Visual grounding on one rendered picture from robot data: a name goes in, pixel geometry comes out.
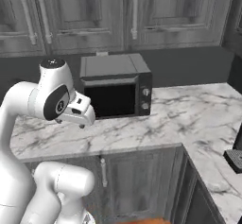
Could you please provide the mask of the grey wooden wall cupboard door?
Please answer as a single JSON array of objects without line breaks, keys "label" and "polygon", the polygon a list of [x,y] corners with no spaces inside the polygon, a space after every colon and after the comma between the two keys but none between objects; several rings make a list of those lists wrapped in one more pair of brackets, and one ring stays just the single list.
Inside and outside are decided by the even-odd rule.
[{"label": "grey wooden wall cupboard door", "polygon": [[115,52],[124,48],[123,0],[44,0],[52,43],[46,50],[68,55]]},{"label": "grey wooden wall cupboard door", "polygon": [[138,0],[137,39],[132,0],[124,0],[125,47],[151,50],[220,44],[232,0]]},{"label": "grey wooden wall cupboard door", "polygon": [[45,47],[35,0],[27,0],[36,44],[29,39],[21,0],[0,0],[0,57],[42,56]]}]

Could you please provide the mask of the black coffee machine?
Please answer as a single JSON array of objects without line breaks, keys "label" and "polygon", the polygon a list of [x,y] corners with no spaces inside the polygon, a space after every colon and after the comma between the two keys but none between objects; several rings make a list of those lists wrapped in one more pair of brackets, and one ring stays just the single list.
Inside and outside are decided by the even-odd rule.
[{"label": "black coffee machine", "polygon": [[223,157],[236,174],[242,174],[242,129],[237,133],[233,148],[225,150]]}]

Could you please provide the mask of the black microwave oven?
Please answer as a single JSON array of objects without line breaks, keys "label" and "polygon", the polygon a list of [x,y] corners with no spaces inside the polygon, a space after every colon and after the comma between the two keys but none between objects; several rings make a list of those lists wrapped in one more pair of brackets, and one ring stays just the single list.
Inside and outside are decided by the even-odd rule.
[{"label": "black microwave oven", "polygon": [[97,119],[150,115],[152,73],[140,54],[82,58],[78,90],[91,98]]}]

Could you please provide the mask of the dark grey base cupboard run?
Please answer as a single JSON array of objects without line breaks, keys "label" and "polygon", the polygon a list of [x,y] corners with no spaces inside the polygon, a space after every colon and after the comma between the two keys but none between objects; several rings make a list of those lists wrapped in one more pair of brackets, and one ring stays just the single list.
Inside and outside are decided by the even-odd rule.
[{"label": "dark grey base cupboard run", "polygon": [[186,149],[171,212],[172,224],[226,224]]}]

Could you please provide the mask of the dark grey wall cupboard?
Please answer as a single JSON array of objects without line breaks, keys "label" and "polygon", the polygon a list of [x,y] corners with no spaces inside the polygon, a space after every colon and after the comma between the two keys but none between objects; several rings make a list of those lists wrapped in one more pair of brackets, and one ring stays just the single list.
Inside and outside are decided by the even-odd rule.
[{"label": "dark grey wall cupboard", "polygon": [[222,46],[242,58],[242,0],[232,1]]}]

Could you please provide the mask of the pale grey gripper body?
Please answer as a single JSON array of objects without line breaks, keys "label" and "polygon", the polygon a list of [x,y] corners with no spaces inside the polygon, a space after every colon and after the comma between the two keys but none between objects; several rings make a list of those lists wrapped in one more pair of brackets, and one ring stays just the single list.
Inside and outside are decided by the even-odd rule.
[{"label": "pale grey gripper body", "polygon": [[78,125],[91,126],[95,121],[95,111],[92,106],[89,106],[86,112],[81,112],[74,108],[67,108],[63,114],[59,116],[59,119]]}]

